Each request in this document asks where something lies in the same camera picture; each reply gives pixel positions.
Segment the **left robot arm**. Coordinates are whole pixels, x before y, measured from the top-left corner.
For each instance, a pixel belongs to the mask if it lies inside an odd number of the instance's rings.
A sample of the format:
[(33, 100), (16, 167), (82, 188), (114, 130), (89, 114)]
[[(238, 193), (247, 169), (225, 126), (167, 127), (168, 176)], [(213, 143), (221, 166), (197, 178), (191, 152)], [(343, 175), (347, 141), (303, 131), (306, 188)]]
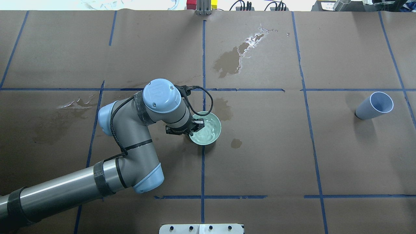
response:
[(189, 135), (204, 128), (188, 96), (201, 86), (180, 86), (154, 79), (127, 99), (102, 107), (97, 121), (113, 137), (120, 153), (93, 166), (1, 198), (1, 233), (27, 227), (84, 203), (116, 194), (126, 188), (144, 193), (164, 181), (148, 127), (165, 123), (170, 135)]

